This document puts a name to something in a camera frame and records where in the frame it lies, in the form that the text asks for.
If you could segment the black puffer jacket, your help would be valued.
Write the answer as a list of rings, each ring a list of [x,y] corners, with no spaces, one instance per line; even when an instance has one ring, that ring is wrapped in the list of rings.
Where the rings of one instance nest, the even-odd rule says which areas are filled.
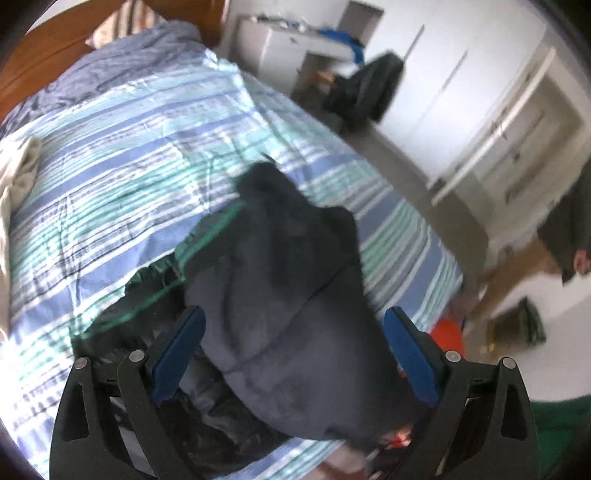
[[[422,404],[363,289],[353,214],[311,204],[270,162],[250,166],[235,189],[72,337],[74,353],[118,361],[185,308],[202,308],[204,337],[158,413],[208,478],[288,438],[370,449],[416,423]]]

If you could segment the dark green garment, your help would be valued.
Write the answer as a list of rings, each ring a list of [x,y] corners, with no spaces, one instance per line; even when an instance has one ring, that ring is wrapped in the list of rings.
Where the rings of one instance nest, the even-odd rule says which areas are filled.
[[[563,401],[532,401],[542,477],[559,463],[590,419],[590,396]]]

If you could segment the beige crumpled garment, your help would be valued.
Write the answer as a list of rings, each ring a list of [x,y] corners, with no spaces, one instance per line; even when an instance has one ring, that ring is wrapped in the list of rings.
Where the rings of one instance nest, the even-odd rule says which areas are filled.
[[[22,205],[36,181],[41,151],[36,137],[9,141],[1,148],[1,341],[11,330],[9,229],[12,214]]]

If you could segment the striped blue green duvet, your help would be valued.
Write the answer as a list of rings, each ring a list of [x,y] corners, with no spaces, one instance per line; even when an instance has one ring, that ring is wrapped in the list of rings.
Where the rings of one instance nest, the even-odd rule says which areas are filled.
[[[29,138],[41,150],[33,189],[10,222],[1,418],[41,475],[73,363],[70,332],[228,203],[233,178],[253,162],[273,158],[315,203],[353,213],[377,310],[400,306],[429,330],[461,284],[442,240],[367,160],[209,51],[47,113],[1,146]]]

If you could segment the chair with dark jacket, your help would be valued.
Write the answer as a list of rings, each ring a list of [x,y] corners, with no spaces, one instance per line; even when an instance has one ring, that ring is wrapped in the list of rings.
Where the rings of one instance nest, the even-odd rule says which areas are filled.
[[[351,77],[318,71],[315,80],[329,88],[320,119],[337,133],[380,121],[397,92],[404,67],[404,61],[388,51]]]

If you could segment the white wardrobe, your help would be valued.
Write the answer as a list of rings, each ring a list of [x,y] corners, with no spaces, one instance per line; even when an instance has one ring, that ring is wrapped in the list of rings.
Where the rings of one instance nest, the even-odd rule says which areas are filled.
[[[433,184],[466,154],[537,53],[523,1],[391,1],[367,48],[404,61],[377,129]]]

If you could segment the brown wooden headboard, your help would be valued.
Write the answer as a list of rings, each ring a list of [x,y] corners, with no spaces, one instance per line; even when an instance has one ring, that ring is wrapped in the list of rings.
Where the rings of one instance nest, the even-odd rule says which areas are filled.
[[[221,42],[228,1],[148,1],[167,20],[197,26],[201,40],[213,48]],[[90,51],[87,37],[120,1],[85,1],[43,22],[1,56],[1,116],[45,87]]]

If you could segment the blue checked pillow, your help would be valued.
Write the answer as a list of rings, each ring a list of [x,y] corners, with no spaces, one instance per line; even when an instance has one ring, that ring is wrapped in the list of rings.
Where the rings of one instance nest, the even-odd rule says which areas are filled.
[[[205,52],[197,26],[178,20],[115,40],[82,56],[53,82],[13,107],[1,124],[1,136],[128,81],[184,63],[199,63]]]

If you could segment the blue cloth on desk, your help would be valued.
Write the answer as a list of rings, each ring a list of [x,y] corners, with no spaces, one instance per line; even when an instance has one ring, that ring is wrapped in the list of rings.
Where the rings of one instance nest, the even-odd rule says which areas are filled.
[[[356,65],[362,65],[365,63],[365,47],[358,38],[353,38],[346,31],[329,28],[318,29],[317,33],[329,38],[329,40],[337,41],[349,46],[353,52],[353,62],[355,62]]]

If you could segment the white desk with drawers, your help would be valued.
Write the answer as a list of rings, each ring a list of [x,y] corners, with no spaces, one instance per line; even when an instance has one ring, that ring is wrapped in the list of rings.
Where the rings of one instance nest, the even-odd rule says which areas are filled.
[[[308,55],[345,62],[355,59],[349,45],[324,35],[284,29],[252,17],[242,17],[236,24],[232,61],[284,96],[294,93]]]

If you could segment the striped brown white pillow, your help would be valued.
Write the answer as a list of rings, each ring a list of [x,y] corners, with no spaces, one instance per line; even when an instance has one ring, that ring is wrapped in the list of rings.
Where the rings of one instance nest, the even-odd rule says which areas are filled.
[[[91,49],[154,28],[166,19],[141,0],[127,0],[111,13],[85,40]]]

